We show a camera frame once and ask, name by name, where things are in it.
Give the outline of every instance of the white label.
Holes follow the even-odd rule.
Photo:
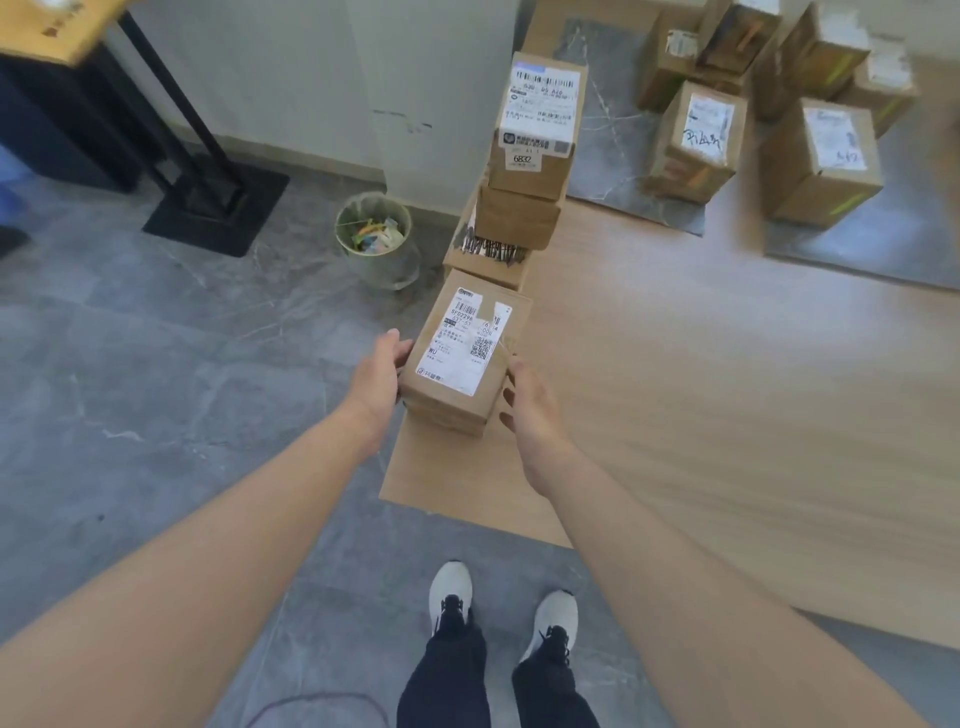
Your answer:
[[[853,120],[847,111],[804,109],[806,125],[813,136],[817,162],[824,169],[865,172],[867,163],[860,149]]]
[[[870,49],[870,34],[860,25],[860,16],[857,11],[828,8],[823,5],[818,7],[820,8],[820,34],[824,40],[851,48]]]
[[[697,34],[672,30],[666,34],[666,52],[682,59],[695,59],[700,50]]]
[[[780,14],[780,0],[739,0],[739,4],[771,15]]]
[[[500,341],[513,308],[493,305],[493,320],[477,318],[483,296],[458,288],[433,340],[420,359],[417,374],[473,397]]]
[[[904,88],[913,84],[910,57],[902,43],[871,38],[873,50],[867,56],[867,78],[874,84]]]
[[[500,117],[501,147],[533,147],[569,157],[577,124],[580,71],[517,61]]]
[[[514,172],[539,172],[543,166],[543,153],[535,147],[505,147],[507,169]]]
[[[727,142],[733,123],[733,104],[701,96],[690,95],[686,110],[686,124],[681,146],[699,152],[719,164],[727,163]]]

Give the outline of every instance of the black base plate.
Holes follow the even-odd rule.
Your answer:
[[[223,198],[229,197],[228,183],[213,160],[206,155],[197,155],[197,162],[204,170],[204,178]],[[193,198],[193,183],[185,175],[181,176],[174,187],[180,193],[170,193],[154,210],[143,231],[150,235],[176,240],[187,245],[195,245],[214,253],[243,257],[247,254],[253,240],[270,213],[290,178],[279,172],[252,167],[234,162],[240,176],[247,183],[247,192],[238,200],[226,219],[218,219],[184,208],[180,200]]]

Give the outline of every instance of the person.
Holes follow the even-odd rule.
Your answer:
[[[393,329],[343,402],[289,448],[55,605],[0,648],[0,726],[202,726],[375,454],[412,347]],[[590,460],[550,388],[510,365],[501,419],[680,726],[899,726],[924,721],[850,652],[700,548]],[[489,726],[486,647],[463,564],[429,594],[433,637],[397,728]],[[549,596],[514,673],[523,728],[597,725],[566,664],[572,595]]]

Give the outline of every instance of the hand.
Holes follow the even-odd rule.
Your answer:
[[[500,420],[516,435],[516,448],[527,480],[546,497],[543,465],[573,447],[561,417],[560,402],[534,368],[519,356],[511,358],[507,376],[516,390],[505,388],[503,399],[514,411],[501,412]]]
[[[370,356],[353,370],[347,396],[337,409],[356,425],[365,457],[380,449],[396,405],[396,370],[407,363],[413,348],[413,339],[400,341],[400,332],[391,328],[376,338]]]

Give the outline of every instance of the wastebasket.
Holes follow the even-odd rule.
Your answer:
[[[403,240],[391,250],[365,253],[354,247],[353,235],[368,221],[393,218]],[[374,288],[398,291],[420,275],[420,251],[410,240],[413,220],[410,211],[381,192],[353,195],[337,214],[334,234],[347,255],[347,265],[362,281]]]

